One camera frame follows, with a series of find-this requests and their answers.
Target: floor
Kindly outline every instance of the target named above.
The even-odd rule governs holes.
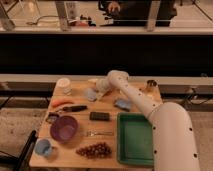
[[[6,99],[6,97],[1,97],[0,105],[3,104]],[[13,97],[8,101],[0,110],[0,149],[2,151],[14,156],[20,155],[30,132],[32,130],[39,130],[47,110],[47,102],[45,97]],[[213,110],[208,112],[189,111],[189,114],[194,126],[201,171],[212,171]],[[10,171],[11,168],[0,166],[0,170]],[[27,160],[25,160],[21,170],[32,170],[28,167]],[[33,169],[33,171],[44,171],[44,169]],[[57,169],[52,168],[48,169],[48,171],[57,171]]]

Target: white container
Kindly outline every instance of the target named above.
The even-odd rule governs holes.
[[[68,78],[60,78],[57,81],[56,86],[63,94],[71,94],[71,81]]]

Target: grape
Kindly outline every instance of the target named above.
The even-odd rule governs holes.
[[[81,147],[76,153],[87,158],[106,158],[112,153],[111,148],[105,142],[99,142],[90,146]]]

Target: carrot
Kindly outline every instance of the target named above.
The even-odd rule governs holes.
[[[70,98],[58,98],[58,99],[53,99],[51,101],[51,106],[52,107],[58,107],[60,105],[63,105],[63,104],[67,104],[67,103],[74,103],[73,100],[71,100]]]

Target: fork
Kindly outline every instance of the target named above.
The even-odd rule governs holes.
[[[86,136],[87,137],[92,137],[95,135],[108,135],[108,136],[113,136],[114,133],[113,132],[96,132],[96,131],[87,131],[86,132]]]

